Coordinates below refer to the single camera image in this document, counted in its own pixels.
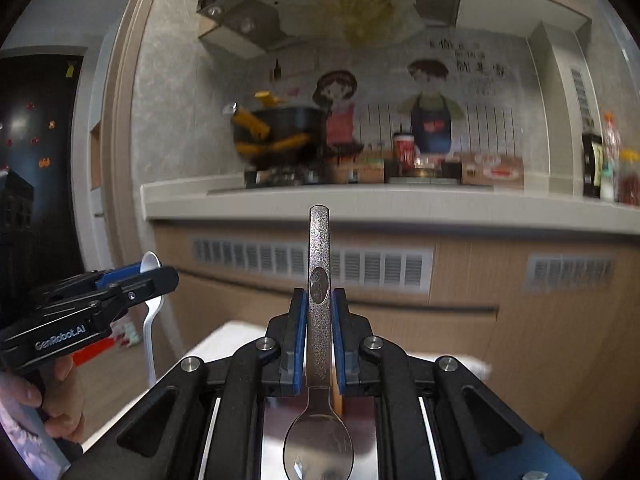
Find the person's left hand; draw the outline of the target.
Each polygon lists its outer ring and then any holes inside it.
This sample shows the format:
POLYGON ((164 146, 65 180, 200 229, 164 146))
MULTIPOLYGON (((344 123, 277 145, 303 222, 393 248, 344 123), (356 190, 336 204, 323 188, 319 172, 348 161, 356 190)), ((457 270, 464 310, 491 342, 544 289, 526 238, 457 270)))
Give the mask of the person's left hand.
POLYGON ((42 408, 48 415, 44 428, 51 438, 82 442, 85 397, 71 356, 55 361, 45 394, 25 378, 5 372, 1 373, 1 392, 30 408, 42 408))

